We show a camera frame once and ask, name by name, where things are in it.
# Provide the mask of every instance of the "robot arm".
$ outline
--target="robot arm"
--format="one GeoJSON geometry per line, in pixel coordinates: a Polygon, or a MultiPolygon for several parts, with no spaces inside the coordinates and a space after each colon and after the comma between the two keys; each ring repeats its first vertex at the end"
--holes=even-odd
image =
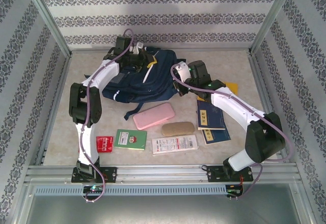
{"type": "Polygon", "coordinates": [[[245,149],[223,162],[224,173],[227,176],[254,163],[261,163],[285,147],[284,138],[265,122],[267,120],[282,131],[279,117],[275,113],[267,115],[253,108],[233,94],[221,81],[212,81],[202,61],[195,61],[189,65],[180,62],[175,69],[181,82],[175,82],[174,86],[180,96],[188,92],[197,94],[226,112],[247,133],[245,149]]]}
{"type": "MultiPolygon", "coordinates": [[[[96,142],[96,135],[95,135],[96,123],[102,114],[99,94],[102,93],[103,89],[109,83],[109,81],[113,77],[118,75],[118,73],[119,73],[119,64],[118,63],[113,62],[113,63],[105,66],[109,61],[110,60],[103,60],[100,67],[88,79],[84,80],[81,84],[76,85],[76,89],[78,90],[80,97],[82,97],[83,95],[86,94],[86,87],[88,86],[90,81],[93,79],[94,74],[96,74],[97,71],[99,71],[102,67],[105,67],[97,74],[95,80],[92,82],[92,84],[90,86],[90,91],[93,90],[93,93],[91,92],[91,96],[93,96],[93,94],[95,94],[95,96],[98,97],[98,99],[97,99],[97,103],[95,104],[96,107],[95,106],[91,107],[91,119],[90,119],[90,123],[89,123],[90,125],[85,127],[84,133],[82,135],[82,137],[83,137],[82,142],[83,142],[84,150],[87,153],[87,155],[91,158],[92,163],[95,163],[96,160],[98,159],[96,144],[94,142],[96,142]]],[[[79,104],[80,104],[79,107],[81,109],[86,107],[86,104],[84,104],[84,103],[85,102],[79,101],[79,104]]],[[[70,108],[71,108],[71,114],[78,116],[78,113],[76,113],[78,106],[70,105],[70,108]]],[[[81,137],[80,133],[82,130],[81,128],[82,128],[83,123],[84,123],[83,121],[76,121],[76,128],[78,131],[78,141],[81,137]]],[[[85,158],[85,155],[83,154],[81,148],[79,149],[78,161],[82,164],[89,164],[89,162],[85,158]]]]}

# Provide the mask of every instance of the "gray patterned wall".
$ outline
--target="gray patterned wall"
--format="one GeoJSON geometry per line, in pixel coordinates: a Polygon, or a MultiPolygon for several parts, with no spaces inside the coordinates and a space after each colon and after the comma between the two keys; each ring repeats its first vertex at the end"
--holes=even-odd
{"type": "Polygon", "coordinates": [[[45,0],[69,47],[108,48],[130,27],[168,48],[249,48],[274,0],[45,0]]]}
{"type": "Polygon", "coordinates": [[[0,223],[41,143],[65,57],[31,0],[0,0],[0,223]]]}
{"type": "Polygon", "coordinates": [[[326,223],[325,53],[326,0],[286,0],[256,53],[318,223],[326,223]]]}

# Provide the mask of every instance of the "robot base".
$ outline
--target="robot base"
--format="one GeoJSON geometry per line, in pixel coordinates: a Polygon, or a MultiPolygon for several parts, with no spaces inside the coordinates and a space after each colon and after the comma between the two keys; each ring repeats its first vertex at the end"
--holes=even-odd
{"type": "Polygon", "coordinates": [[[203,165],[202,170],[207,172],[208,182],[238,182],[242,177],[243,182],[252,182],[254,180],[250,167],[246,167],[239,172],[227,175],[223,165],[203,165]]]}
{"type": "MultiPolygon", "coordinates": [[[[105,177],[105,182],[115,183],[117,178],[117,168],[116,167],[100,167],[99,158],[94,163],[95,166],[103,173],[105,177]]],[[[85,165],[80,161],[77,161],[77,167],[73,169],[71,176],[72,183],[101,183],[102,178],[100,175],[92,168],[91,165],[85,165]]]]}

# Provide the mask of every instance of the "pink pencil case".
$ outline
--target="pink pencil case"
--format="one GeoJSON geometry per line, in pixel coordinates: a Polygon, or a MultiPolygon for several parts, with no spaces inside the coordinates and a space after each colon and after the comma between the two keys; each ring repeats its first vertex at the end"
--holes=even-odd
{"type": "Polygon", "coordinates": [[[175,116],[170,103],[164,103],[154,108],[150,108],[133,116],[133,121],[138,130],[144,130],[175,116]]]}

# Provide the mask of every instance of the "blue booklet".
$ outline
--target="blue booklet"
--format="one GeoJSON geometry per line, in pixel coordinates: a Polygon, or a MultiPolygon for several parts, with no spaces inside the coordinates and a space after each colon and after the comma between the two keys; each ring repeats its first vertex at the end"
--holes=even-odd
{"type": "Polygon", "coordinates": [[[198,130],[225,130],[223,111],[211,103],[197,99],[198,130]]]}
{"type": "Polygon", "coordinates": [[[202,130],[205,144],[215,144],[223,141],[231,140],[228,130],[202,130]]]}

